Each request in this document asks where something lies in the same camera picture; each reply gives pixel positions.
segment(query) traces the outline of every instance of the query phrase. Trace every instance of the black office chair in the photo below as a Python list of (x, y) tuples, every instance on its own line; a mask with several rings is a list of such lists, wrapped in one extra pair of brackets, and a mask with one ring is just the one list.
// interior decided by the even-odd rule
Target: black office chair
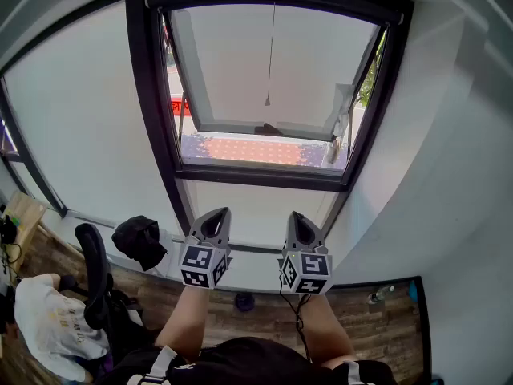
[(146, 327), (131, 320), (129, 310), (142, 310), (135, 299), (113, 289), (111, 267), (98, 229), (91, 224), (75, 228), (75, 236), (82, 247), (86, 262), (88, 290), (77, 287), (70, 276), (61, 278), (61, 290), (72, 290), (87, 297), (84, 318), (95, 330), (105, 330), (116, 365), (126, 354), (153, 344), (153, 337)]
[(75, 236), (82, 247), (87, 269), (89, 294), (83, 316), (92, 329), (107, 329), (110, 324), (107, 298), (112, 291), (113, 282), (102, 236), (91, 224), (77, 226)]

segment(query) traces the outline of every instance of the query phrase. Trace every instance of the strap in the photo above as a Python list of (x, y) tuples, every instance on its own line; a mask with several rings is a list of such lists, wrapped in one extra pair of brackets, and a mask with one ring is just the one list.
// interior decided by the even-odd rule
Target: strap
[(153, 363), (151, 371), (145, 376), (133, 375), (127, 382), (127, 385), (169, 385), (166, 379), (166, 372), (169, 364), (176, 357), (176, 352), (169, 346), (165, 346), (159, 353), (159, 356)]
[(175, 357), (176, 352), (166, 345), (164, 348), (162, 348), (162, 351), (159, 353), (159, 356), (153, 363), (149, 376), (165, 378), (169, 364)]
[(349, 385), (373, 385), (360, 380), (360, 365), (356, 361), (344, 361), (344, 363), (349, 365), (349, 372), (347, 373), (347, 383)]

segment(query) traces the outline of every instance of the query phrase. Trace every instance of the tree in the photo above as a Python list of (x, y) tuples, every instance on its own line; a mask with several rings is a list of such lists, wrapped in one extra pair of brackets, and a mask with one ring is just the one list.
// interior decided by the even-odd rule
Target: tree
[(173, 52), (171, 51), (171, 45), (168, 45), (167, 47), (167, 53), (166, 53), (166, 66), (174, 66), (175, 65), (175, 56), (173, 55)]
[(383, 34), (381, 41), (378, 44), (378, 49), (376, 50), (376, 55), (374, 56), (372, 63), (370, 64), (369, 70), (367, 71), (367, 75), (363, 80), (362, 86), (360, 87), (360, 91), (357, 94), (355, 104), (362, 103), (363, 107), (367, 107), (367, 103), (369, 102), (370, 93), (372, 92), (372, 88), (374, 86), (374, 79), (376, 78), (376, 73), (378, 72), (379, 63), (382, 59), (383, 54), (383, 43), (385, 42), (385, 34)]

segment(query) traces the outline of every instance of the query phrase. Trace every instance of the person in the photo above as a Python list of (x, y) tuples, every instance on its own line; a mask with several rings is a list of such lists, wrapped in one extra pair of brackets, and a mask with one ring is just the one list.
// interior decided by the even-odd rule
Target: person
[(97, 384), (396, 384), (386, 364), (358, 360), (324, 295), (301, 308), (311, 362), (261, 338), (235, 338), (202, 350), (209, 294), (185, 286), (155, 346), (130, 353)]
[(60, 284), (57, 274), (23, 278), (13, 301), (0, 298), (0, 330), (11, 338), (21, 332), (30, 353), (54, 374), (90, 383), (93, 376), (83, 365), (108, 352), (107, 334), (87, 325), (84, 303), (60, 294)]

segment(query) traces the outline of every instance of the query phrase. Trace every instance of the black cable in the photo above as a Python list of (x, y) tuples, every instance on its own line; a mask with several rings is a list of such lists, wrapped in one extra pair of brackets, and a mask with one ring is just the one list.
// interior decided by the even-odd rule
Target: black cable
[(281, 277), (283, 277), (283, 271), (281, 271), (280, 273), (280, 296), (290, 305), (290, 308), (296, 315), (296, 331), (299, 334), (299, 338), (301, 338), (303, 345), (305, 346), (306, 359), (312, 362), (312, 359), (310, 358), (310, 353), (308, 351), (308, 346), (306, 345), (305, 334), (303, 334), (303, 327), (305, 326), (305, 323), (303, 322), (303, 318), (300, 315), (301, 307), (310, 300), (310, 295), (303, 295), (301, 297), (296, 310), (292, 303), (281, 293), (281, 290), (283, 289), (283, 280), (281, 279)]
[(9, 268), (11, 271), (13, 271), (16, 274), (16, 278), (20, 278), (19, 274), (14, 270), (14, 268), (12, 266), (10, 266), (10, 264), (13, 264), (21, 257), (21, 252), (20, 252), (20, 255), (18, 256), (18, 258), (16, 258), (16, 260), (12, 261), (12, 262), (9, 262), (9, 255), (7, 254), (7, 251), (6, 251), (6, 248), (4, 245), (2, 245), (2, 253), (4, 254), (4, 257), (2, 257), (3, 273), (5, 275), (7, 275), (6, 271), (7, 271), (7, 268)]
[[(15, 260), (9, 261), (9, 254), (7, 253), (6, 245), (17, 245), (18, 246), (18, 248), (19, 248), (19, 255), (16, 257)], [(20, 259), (22, 257), (22, 247), (19, 244), (2, 244), (2, 250), (6, 254), (7, 262), (9, 264), (14, 264), (18, 259)]]

